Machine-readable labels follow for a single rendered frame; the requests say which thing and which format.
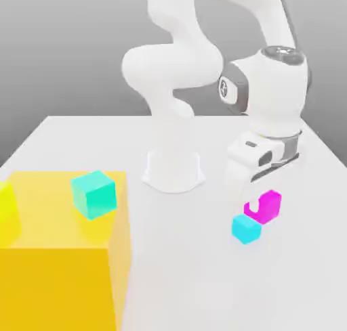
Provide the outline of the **small magenta cube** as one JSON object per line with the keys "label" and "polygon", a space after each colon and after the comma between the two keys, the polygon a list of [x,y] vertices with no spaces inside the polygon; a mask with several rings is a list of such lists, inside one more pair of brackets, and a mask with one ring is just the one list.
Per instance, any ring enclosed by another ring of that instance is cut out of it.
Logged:
{"label": "small magenta cube", "polygon": [[256,212],[251,210],[249,202],[244,205],[243,210],[248,217],[264,225],[279,215],[281,200],[282,195],[280,193],[269,190],[258,198],[258,210]]}

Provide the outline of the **large orange box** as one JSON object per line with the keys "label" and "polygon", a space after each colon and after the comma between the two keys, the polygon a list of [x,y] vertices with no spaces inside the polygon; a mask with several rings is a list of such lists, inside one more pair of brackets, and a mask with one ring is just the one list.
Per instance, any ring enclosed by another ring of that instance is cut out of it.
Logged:
{"label": "large orange box", "polygon": [[117,208],[92,221],[73,204],[76,171],[16,171],[17,210],[1,216],[0,331],[121,331],[131,267],[124,172]]}

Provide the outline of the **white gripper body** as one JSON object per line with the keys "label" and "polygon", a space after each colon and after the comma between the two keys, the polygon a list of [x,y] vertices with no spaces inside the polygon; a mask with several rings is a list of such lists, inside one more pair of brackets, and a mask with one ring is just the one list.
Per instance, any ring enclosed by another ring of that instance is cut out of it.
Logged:
{"label": "white gripper body", "polygon": [[281,191],[297,179],[299,172],[299,153],[287,162],[257,170],[229,159],[226,165],[227,195],[231,202],[248,202],[268,190]]}

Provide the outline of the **small cyan cube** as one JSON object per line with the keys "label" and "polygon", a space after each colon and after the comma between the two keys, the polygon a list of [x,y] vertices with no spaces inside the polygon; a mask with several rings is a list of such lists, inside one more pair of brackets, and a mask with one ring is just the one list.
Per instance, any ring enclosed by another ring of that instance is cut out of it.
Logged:
{"label": "small cyan cube", "polygon": [[237,215],[232,219],[232,235],[242,244],[257,240],[261,232],[262,225],[247,215]]}

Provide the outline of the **small yellow cube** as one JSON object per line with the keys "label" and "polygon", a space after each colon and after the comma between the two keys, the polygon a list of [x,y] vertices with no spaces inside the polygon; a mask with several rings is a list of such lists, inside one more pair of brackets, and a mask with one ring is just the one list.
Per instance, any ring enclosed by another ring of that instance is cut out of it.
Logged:
{"label": "small yellow cube", "polygon": [[16,196],[12,185],[0,181],[0,248],[7,248],[21,234]]}

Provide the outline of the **small teal cube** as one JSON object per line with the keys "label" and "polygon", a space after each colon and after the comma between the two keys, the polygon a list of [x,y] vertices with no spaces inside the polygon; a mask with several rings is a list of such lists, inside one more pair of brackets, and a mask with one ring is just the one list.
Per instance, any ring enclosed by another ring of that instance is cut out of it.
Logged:
{"label": "small teal cube", "polygon": [[115,181],[102,171],[94,171],[70,181],[73,204],[88,220],[94,220],[117,208]]}

